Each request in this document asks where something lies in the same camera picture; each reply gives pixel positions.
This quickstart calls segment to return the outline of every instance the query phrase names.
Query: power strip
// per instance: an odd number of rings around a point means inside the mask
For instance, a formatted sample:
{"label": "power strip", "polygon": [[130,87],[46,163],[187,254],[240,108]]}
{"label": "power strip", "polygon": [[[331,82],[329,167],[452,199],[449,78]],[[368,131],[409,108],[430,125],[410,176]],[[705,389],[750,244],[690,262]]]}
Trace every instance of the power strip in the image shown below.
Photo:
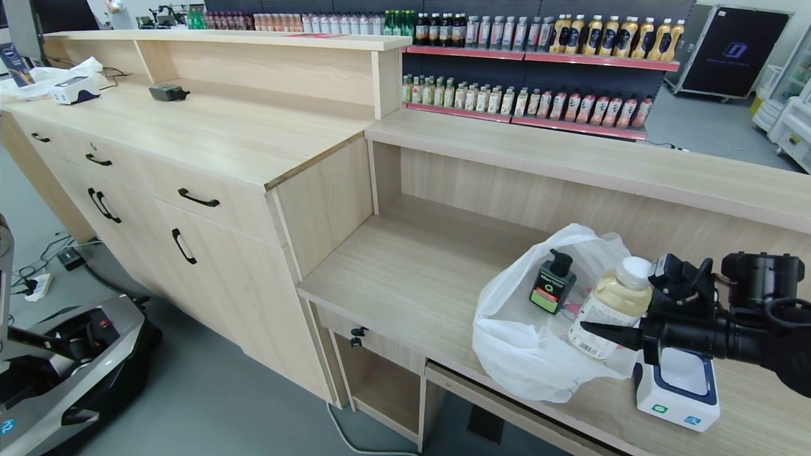
{"label": "power strip", "polygon": [[51,282],[54,281],[54,278],[51,274],[42,274],[41,276],[34,277],[32,280],[36,281],[36,288],[33,293],[25,296],[25,300],[29,303],[35,303],[44,298],[45,295],[48,294],[48,289],[50,288]]}

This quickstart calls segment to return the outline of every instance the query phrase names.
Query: plastic bag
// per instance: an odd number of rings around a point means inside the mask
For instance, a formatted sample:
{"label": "plastic bag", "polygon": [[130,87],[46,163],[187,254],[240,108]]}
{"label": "plastic bag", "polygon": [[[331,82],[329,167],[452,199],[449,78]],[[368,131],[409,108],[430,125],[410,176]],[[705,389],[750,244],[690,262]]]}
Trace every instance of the plastic bag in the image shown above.
{"label": "plastic bag", "polygon": [[92,77],[96,85],[104,84],[107,80],[102,74],[102,65],[98,60],[91,57],[81,62],[70,70],[52,67],[34,67],[31,69],[31,77],[35,84],[25,87],[17,87],[13,79],[0,81],[0,96],[19,98],[20,100],[37,100],[48,97],[48,91],[56,84],[63,83],[76,76]]}
{"label": "plastic bag", "polygon": [[[554,316],[529,300],[541,264],[552,259],[552,248],[573,258],[577,275]],[[572,224],[493,278],[478,297],[473,322],[473,349],[487,374],[511,394],[549,402],[567,402],[579,385],[596,377],[629,378],[636,352],[621,347],[596,360],[565,340],[591,287],[628,256],[619,235],[601,238],[591,228]]]}

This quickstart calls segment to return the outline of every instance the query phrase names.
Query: barcode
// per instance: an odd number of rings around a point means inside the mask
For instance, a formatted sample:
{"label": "barcode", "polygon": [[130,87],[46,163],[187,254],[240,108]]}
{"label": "barcode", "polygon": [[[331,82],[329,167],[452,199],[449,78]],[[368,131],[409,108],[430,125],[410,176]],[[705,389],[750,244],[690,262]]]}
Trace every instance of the barcode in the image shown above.
{"label": "barcode", "polygon": [[578,346],[589,355],[597,355],[597,349],[588,346],[588,344],[581,342]]}

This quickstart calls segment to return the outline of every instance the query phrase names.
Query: checkout counter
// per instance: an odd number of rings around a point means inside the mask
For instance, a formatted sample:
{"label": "checkout counter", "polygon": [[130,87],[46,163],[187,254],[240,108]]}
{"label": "checkout counter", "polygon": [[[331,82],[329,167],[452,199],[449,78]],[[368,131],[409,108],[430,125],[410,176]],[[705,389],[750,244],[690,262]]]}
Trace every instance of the checkout counter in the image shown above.
{"label": "checkout counter", "polygon": [[[131,76],[73,106],[5,101],[3,141],[77,240],[98,234],[246,354],[420,450],[451,391],[571,454],[806,453],[811,402],[762,368],[716,361],[723,411],[699,434],[639,412],[631,380],[515,398],[471,337],[484,285],[570,222],[647,258],[811,258],[808,176],[402,110],[408,41],[52,34],[50,57]],[[153,100],[163,82],[191,95]]]}

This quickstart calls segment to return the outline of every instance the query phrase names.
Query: logo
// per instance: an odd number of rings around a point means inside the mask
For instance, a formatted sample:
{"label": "logo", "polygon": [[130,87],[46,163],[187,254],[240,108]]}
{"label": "logo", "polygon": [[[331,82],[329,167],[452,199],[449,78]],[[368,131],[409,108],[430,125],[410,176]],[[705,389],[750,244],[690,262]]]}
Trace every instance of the logo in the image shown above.
{"label": "logo", "polygon": [[13,429],[16,424],[17,422],[13,419],[3,421],[2,424],[0,424],[0,436],[5,436],[7,433],[11,432],[11,429]]}
{"label": "logo", "polygon": [[729,58],[741,58],[747,49],[748,46],[744,43],[732,42],[729,43],[729,46],[727,46],[727,50],[723,51],[723,56]]}

